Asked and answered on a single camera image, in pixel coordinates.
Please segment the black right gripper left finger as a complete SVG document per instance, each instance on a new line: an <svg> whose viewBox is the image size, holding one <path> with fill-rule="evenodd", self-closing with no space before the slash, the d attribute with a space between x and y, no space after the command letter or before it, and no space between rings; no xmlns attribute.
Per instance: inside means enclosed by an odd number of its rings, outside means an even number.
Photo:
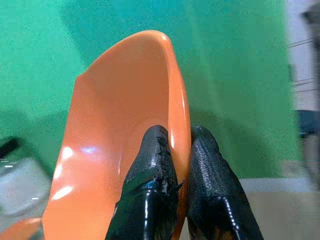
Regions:
<svg viewBox="0 0 320 240"><path fill-rule="evenodd" d="M168 131L161 125L144 134L139 152L115 205L107 240L169 240L177 224L179 190Z"/></svg>

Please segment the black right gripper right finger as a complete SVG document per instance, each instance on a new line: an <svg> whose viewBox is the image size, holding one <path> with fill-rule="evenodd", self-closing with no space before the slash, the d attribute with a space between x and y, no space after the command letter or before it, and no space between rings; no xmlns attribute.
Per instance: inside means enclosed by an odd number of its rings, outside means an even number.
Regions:
<svg viewBox="0 0 320 240"><path fill-rule="evenodd" d="M262 240L245 191L212 133L192 126L187 223L192 240Z"/></svg>

